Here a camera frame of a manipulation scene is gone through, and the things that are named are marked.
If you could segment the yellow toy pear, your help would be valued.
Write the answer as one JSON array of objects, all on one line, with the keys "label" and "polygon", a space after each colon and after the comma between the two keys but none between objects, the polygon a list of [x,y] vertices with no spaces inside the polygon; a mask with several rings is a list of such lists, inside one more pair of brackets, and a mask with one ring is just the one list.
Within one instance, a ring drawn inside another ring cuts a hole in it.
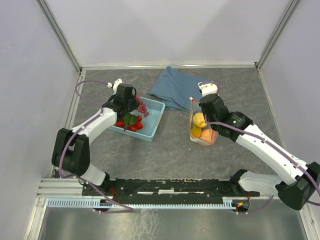
[{"label": "yellow toy pear", "polygon": [[198,128],[205,128],[207,123],[202,112],[197,112],[192,117],[193,124]]}]

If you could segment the purple toy grapes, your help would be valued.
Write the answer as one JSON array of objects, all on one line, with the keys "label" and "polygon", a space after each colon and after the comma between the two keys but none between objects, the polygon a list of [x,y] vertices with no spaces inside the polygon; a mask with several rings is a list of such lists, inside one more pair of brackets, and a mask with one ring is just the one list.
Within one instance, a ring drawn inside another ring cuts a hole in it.
[{"label": "purple toy grapes", "polygon": [[140,96],[136,96],[136,101],[139,103],[138,108],[136,109],[139,113],[143,114],[143,116],[146,118],[149,115],[149,112],[147,110],[146,104],[143,102]]}]

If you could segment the clear zip bag orange zipper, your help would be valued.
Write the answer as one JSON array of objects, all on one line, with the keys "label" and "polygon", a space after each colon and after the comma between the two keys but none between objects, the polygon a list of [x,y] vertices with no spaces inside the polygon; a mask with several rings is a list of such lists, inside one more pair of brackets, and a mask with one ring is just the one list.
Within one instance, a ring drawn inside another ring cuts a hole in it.
[{"label": "clear zip bag orange zipper", "polygon": [[218,133],[206,123],[199,101],[190,99],[189,111],[189,137],[190,140],[202,146],[212,146],[215,144]]}]

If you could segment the orange-red toy peach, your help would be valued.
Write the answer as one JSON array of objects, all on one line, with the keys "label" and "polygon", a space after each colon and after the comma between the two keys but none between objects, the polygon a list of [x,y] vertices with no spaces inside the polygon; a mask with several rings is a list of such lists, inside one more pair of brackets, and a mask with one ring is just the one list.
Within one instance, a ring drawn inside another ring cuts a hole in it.
[{"label": "orange-red toy peach", "polygon": [[213,145],[217,139],[217,133],[212,129],[205,129],[201,132],[200,138]]}]

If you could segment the yellow toy starfruit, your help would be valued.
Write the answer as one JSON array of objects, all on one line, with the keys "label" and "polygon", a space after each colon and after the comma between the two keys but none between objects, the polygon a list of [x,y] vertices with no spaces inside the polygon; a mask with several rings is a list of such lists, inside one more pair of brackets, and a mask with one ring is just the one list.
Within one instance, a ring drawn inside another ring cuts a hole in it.
[{"label": "yellow toy starfruit", "polygon": [[190,129],[190,132],[192,138],[200,138],[202,134],[202,129],[196,125],[193,125],[193,127]]}]

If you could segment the light blue plastic basket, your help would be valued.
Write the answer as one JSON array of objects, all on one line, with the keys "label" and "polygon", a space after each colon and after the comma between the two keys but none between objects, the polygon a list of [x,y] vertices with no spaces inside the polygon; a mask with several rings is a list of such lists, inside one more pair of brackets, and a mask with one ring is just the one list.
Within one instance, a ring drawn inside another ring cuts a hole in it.
[{"label": "light blue plastic basket", "polygon": [[130,130],[124,131],[123,128],[112,125],[108,128],[108,130],[147,142],[152,142],[166,105],[163,102],[145,97],[141,97],[140,99],[146,105],[146,110],[149,113],[147,117],[142,117],[142,129],[138,129],[136,132]]}]

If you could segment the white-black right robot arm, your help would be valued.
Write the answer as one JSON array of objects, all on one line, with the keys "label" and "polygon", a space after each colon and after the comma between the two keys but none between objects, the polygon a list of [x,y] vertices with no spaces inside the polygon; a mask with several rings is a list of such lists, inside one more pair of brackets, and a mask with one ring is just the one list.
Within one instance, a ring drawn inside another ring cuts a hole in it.
[{"label": "white-black right robot arm", "polygon": [[275,175],[256,174],[239,170],[238,177],[229,183],[236,196],[244,192],[259,192],[278,198],[293,210],[301,210],[314,193],[320,191],[320,165],[307,163],[271,140],[245,114],[230,112],[216,93],[199,101],[206,123],[220,136],[246,148],[275,172]]}]

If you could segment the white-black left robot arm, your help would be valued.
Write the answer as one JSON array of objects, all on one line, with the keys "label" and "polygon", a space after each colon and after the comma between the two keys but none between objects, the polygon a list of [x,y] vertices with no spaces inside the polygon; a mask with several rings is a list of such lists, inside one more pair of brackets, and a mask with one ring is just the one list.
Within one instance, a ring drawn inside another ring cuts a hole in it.
[{"label": "white-black left robot arm", "polygon": [[88,120],[73,129],[61,128],[57,132],[51,163],[58,168],[61,178],[77,177],[90,185],[99,195],[111,189],[110,175],[91,163],[90,145],[107,128],[136,110],[137,90],[117,80],[108,83],[113,95]]}]

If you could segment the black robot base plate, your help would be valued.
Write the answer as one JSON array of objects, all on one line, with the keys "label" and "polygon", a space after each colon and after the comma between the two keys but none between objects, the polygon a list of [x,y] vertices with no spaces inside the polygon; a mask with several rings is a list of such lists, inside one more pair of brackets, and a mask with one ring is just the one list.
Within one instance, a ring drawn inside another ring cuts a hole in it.
[{"label": "black robot base plate", "polygon": [[123,179],[103,183],[98,189],[118,203],[129,205],[221,204],[223,198],[259,197],[233,180],[220,179]]}]

